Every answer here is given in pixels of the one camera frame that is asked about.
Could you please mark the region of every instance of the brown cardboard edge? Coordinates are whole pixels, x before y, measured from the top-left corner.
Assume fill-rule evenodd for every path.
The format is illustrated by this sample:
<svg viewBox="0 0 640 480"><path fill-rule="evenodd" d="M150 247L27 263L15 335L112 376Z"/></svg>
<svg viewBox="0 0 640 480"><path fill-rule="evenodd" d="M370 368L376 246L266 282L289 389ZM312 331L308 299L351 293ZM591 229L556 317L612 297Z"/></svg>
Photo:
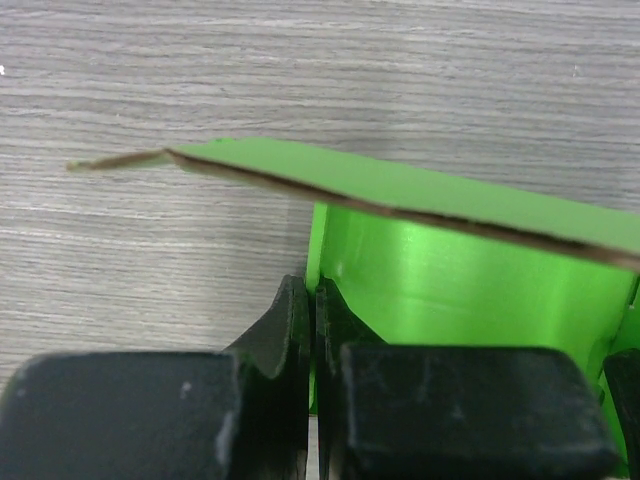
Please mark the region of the brown cardboard edge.
<svg viewBox="0 0 640 480"><path fill-rule="evenodd" d="M231 180L239 180L255 186L296 195L311 201L340 205L374 215L408 220L414 223L481 236L583 260L590 260L640 273L640 255L631 252L570 241L537 232L517 230L504 225L477 222L463 217L450 217L432 212L392 208L386 205L350 198L346 195L318 188L309 183L297 182L277 175L227 165L209 158L202 159L185 155L171 148L110 157L95 162L72 162L67 165L67 169L70 171L113 170L118 168L139 167L145 164L171 162L183 170L205 175L215 175Z"/></svg>

